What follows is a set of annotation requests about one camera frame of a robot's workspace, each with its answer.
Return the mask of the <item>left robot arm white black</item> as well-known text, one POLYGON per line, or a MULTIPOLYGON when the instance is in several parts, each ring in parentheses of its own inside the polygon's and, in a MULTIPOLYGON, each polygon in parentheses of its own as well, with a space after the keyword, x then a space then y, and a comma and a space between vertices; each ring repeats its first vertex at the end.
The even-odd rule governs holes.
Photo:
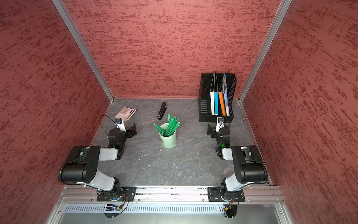
POLYGON ((136 125, 124 130, 114 128, 108 133, 108 147, 74 146, 62 165, 58 180, 66 185, 84 185, 97 190, 99 202, 132 202, 136 187, 122 187, 119 179, 98 170, 100 161, 122 159, 128 138, 137 135, 136 125))

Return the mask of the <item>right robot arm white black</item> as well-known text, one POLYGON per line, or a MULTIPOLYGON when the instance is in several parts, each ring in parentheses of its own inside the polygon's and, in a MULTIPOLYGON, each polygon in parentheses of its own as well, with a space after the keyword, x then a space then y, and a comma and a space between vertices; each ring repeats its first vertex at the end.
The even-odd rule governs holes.
POLYGON ((234 173, 223 179, 220 187, 208 189, 210 200, 242 201, 243 188, 268 182, 269 175, 257 146, 230 145, 230 129, 224 124, 208 125, 207 135, 216 139, 216 155, 222 160, 232 161, 234 166, 234 173))

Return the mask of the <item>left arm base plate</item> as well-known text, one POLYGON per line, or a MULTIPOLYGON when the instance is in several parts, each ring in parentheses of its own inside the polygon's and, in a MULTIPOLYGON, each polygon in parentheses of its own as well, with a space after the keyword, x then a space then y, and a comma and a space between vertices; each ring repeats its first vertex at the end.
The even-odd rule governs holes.
POLYGON ((134 186, 124 186, 120 188, 120 192, 97 190, 98 202, 133 202, 137 188, 134 186))

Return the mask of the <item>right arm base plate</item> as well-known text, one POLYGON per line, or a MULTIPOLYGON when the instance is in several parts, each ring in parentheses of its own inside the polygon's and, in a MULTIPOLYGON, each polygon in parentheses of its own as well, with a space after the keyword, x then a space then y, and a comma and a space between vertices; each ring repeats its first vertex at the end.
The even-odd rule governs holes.
POLYGON ((210 202, 245 202, 245 196, 242 190, 227 191, 219 187, 208 187, 208 200, 210 202))

